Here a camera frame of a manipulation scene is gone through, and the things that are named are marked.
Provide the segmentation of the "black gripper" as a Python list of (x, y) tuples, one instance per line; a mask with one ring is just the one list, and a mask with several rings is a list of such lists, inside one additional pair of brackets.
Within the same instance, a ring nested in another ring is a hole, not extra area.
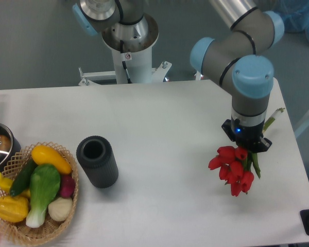
[(228, 138), (252, 153), (266, 152), (272, 142), (263, 136), (264, 121), (256, 126), (242, 126), (240, 120), (227, 119), (221, 126)]

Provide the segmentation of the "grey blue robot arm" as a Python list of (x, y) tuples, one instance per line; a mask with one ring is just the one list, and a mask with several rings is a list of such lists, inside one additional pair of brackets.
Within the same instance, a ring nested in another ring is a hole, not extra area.
[[(211, 5), (231, 34), (223, 41), (200, 39), (190, 64), (231, 95), (231, 117), (222, 125), (229, 139), (250, 152), (265, 152), (271, 146), (263, 133), (274, 69), (261, 53), (281, 39), (284, 23), (253, 1)], [(88, 35), (101, 34), (111, 49), (117, 83), (154, 82), (152, 47), (159, 30), (143, 1), (77, 1), (72, 11)]]

